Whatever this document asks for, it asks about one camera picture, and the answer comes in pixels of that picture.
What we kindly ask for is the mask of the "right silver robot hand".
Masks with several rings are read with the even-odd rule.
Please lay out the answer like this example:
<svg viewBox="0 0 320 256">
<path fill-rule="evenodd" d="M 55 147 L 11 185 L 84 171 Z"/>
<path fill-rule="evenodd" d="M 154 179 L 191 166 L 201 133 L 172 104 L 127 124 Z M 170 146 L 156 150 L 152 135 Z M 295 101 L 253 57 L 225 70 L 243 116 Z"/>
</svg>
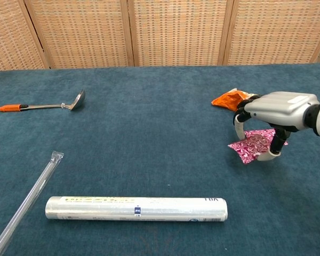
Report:
<svg viewBox="0 0 320 256">
<path fill-rule="evenodd" d="M 320 102 L 314 94 L 278 91 L 243 100 L 237 106 L 233 121 L 241 140 L 245 139 L 244 122 L 250 118 L 266 122 L 275 129 L 270 148 L 257 157 L 259 161 L 280 156 L 292 132 L 311 128 L 320 136 Z"/>
</svg>

